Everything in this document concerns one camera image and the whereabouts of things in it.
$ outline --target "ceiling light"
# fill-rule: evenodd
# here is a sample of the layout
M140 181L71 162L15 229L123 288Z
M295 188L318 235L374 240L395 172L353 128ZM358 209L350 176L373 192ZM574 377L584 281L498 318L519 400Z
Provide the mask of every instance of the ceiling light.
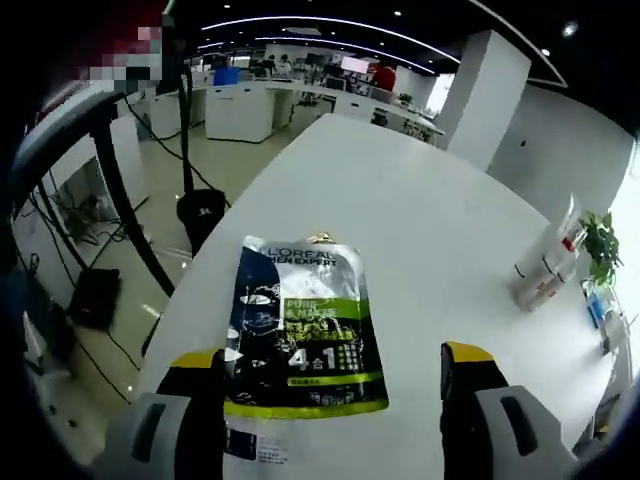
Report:
M386 33L387 35L393 35L394 37L402 38L403 40L407 40L409 42L415 43L416 45L420 45L421 47L428 48L429 50L439 53L443 57L447 57L448 59L456 63L460 63L460 60L458 60L453 55L449 55L448 53L443 52L442 50L439 50L436 47L433 47L427 43L421 42L420 40L416 40L415 38L411 38L401 33L394 32L392 30L387 30L385 28L376 27L375 25L354 22L351 20L343 20L341 18L311 17L311 16L303 16L303 15L278 15L278 16L270 16L270 17L252 17L252 18L241 18L239 20L230 20L228 22L214 23L213 25L202 27L200 30L205 31L205 30L210 30L212 28L225 27L228 25L236 25L239 23L257 22L260 20L315 20L315 21L321 21L321 22L335 22L335 23L342 23L346 25L353 25L355 27L368 28L370 30L376 30L378 32Z
M201 48L219 47L219 46L220 46L220 45L222 45L223 43L224 43L224 42L216 42L216 43L210 43L210 44L208 44L208 45L200 45L200 46L198 47L198 50L199 50L199 49L201 49Z
M407 63L409 65L413 65L414 67L416 67L416 68L418 68L420 70L424 70L425 72L436 73L433 70L429 70L428 68L423 67L422 65L410 62L409 60L406 60L404 58L396 57L395 55L391 55L390 53L381 52L380 50L374 50L373 48L362 47L360 45L354 45L352 43L336 42L336 41L333 41L333 40L325 40L323 38L301 38L301 37L257 37L255 40L272 40L272 41L273 40L297 40L297 41L307 41L307 42L329 43L331 45L342 45L342 46L347 47L347 48L357 48L357 49L360 49L360 50L365 50L367 52L377 53L378 55L383 55L385 57L393 58L394 60L398 60L400 62L404 62L404 63Z
M578 30L577 22L567 22L567 24L562 29L562 36L564 38L572 37L577 30Z

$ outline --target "black ceiling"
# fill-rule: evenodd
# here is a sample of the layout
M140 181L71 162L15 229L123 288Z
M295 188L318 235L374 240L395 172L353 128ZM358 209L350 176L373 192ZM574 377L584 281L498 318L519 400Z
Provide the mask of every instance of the black ceiling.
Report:
M634 61L637 58L635 45L638 43L635 39L638 15L633 7L634 2L481 1L512 24L536 47L548 49L551 52L549 60L564 78L568 88L538 85L560 91L590 105L630 133L636 134L640 128L640 93L637 92L640 70ZM374 5L372 2L335 0L272 0L251 4L222 0L198 5L177 1L174 14L176 18L183 19L198 29L263 16L297 15L345 19L401 33L457 58L461 57L469 35L493 29L532 59L530 78L559 81L558 76L525 41L469 0L397 0L389 6ZM402 15L394 15L396 10ZM578 30L574 36L563 38L561 31L568 21L577 22ZM256 37L295 36L282 31L288 27L314 27L322 34L318 38L388 52L432 69L436 74L455 72L457 68L455 62L410 41L366 28L317 20L266 20L233 24L201 31L196 42L205 45L223 41L225 45L219 47L222 50L244 48L245 45L266 43L256 41ZM204 51L217 49L218 47L212 47ZM357 49L347 50L367 54Z

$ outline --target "green plant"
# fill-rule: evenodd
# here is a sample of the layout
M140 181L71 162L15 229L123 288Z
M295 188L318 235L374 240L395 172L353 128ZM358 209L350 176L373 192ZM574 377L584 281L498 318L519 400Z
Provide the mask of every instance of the green plant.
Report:
M400 95L398 95L398 100L400 100L401 103L406 103L407 105L409 105L413 101L413 97L408 93L401 93Z
M593 212L586 212L580 220L587 232L584 247L591 255L589 274L597 285L611 283L616 268L622 265L618 256L620 243L612 226L611 212L600 218Z

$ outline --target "floor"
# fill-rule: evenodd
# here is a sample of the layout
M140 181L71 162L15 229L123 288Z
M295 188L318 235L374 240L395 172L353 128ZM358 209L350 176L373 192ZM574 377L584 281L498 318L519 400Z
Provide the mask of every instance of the floor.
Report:
M204 125L199 125L189 132L191 162L233 203L283 148L329 109L329 104L322 103L317 107L297 107L287 128L257 145L208 140ZM179 137L165 144L175 152L180 151ZM191 263L189 240L175 214L176 202L183 192L182 165L155 141L141 142L140 147L149 198L136 215L160 263L176 285ZM194 180L196 188L205 187L197 177ZM141 347L168 302L127 240L111 241L94 267L120 270L121 292L110 331L113 340L94 330L77 328L76 332L81 346L113 387L78 346L71 362L73 377L56 378L53 386L46 389L47 403L54 404L58 412L51 416L54 428L84 464L102 451L108 419L132 398L138 370L144 364ZM68 422L72 416L75 426Z

